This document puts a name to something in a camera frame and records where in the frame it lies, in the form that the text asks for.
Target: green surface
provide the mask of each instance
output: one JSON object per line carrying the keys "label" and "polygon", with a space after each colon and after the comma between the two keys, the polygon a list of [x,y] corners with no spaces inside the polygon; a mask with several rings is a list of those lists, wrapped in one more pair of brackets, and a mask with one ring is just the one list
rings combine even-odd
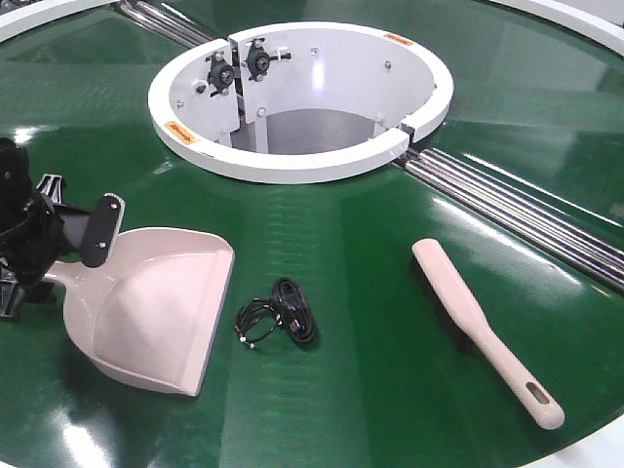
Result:
{"label": "green surface", "polygon": [[[456,85],[445,124],[423,144],[531,184],[624,246],[615,54],[465,0],[172,5],[216,36],[303,19],[417,40]],[[393,167],[305,186],[193,167],[156,137],[146,106],[151,79],[182,50],[107,9],[0,45],[0,134],[23,141],[33,178],[63,174],[66,199],[84,207],[118,193],[124,230],[209,231],[237,255],[197,399],[103,376],[67,337],[60,304],[28,305],[22,323],[0,324],[0,459],[20,468],[512,467],[623,412],[621,295]],[[411,243],[429,236],[560,401],[562,429],[539,429],[483,356],[454,349],[408,272]],[[302,351],[282,333],[251,351],[232,332],[234,314],[282,275],[304,287],[321,341]]]}

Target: cable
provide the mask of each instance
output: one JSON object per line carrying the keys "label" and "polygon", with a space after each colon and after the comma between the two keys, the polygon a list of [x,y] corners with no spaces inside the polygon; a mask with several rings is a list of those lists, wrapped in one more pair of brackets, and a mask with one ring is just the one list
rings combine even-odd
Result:
{"label": "cable", "polygon": [[[266,331],[255,336],[250,331],[268,320]],[[280,278],[273,285],[270,298],[255,297],[236,314],[234,332],[239,340],[255,348],[255,344],[276,329],[285,330],[292,341],[305,345],[317,335],[316,321],[299,284],[291,278]]]}

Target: dustpan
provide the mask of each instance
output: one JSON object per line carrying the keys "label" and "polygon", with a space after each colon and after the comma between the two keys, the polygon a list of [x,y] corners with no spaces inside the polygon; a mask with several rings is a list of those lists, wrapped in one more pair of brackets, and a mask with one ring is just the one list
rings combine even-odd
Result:
{"label": "dustpan", "polygon": [[134,387],[196,396],[234,251],[220,237],[148,227],[121,233],[99,268],[56,262],[63,319],[103,373]]}

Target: brush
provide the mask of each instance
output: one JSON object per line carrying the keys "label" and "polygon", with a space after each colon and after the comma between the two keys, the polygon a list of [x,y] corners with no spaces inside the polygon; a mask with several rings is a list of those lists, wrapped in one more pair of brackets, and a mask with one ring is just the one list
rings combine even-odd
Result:
{"label": "brush", "polygon": [[481,349],[535,422],[543,429],[560,427],[564,411],[491,329],[479,302],[440,243],[422,239],[411,250],[450,318]]}

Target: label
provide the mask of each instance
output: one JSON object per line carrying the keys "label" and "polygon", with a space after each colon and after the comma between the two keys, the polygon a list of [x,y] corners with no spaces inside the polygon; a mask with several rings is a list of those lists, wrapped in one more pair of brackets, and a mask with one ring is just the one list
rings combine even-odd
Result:
{"label": "label", "polygon": [[165,124],[165,127],[167,127],[171,131],[171,133],[174,134],[184,144],[191,144],[197,141],[197,139],[195,139],[195,136],[193,136],[193,134],[191,134],[191,132],[186,127],[184,127],[179,122],[176,122],[175,120],[167,122]]}
{"label": "label", "polygon": [[415,44],[415,42],[411,41],[410,39],[406,39],[405,37],[400,36],[398,34],[394,34],[392,32],[388,32],[383,37],[387,37],[388,39],[392,39],[393,41],[398,42],[399,44],[403,44],[404,46],[413,46]]}

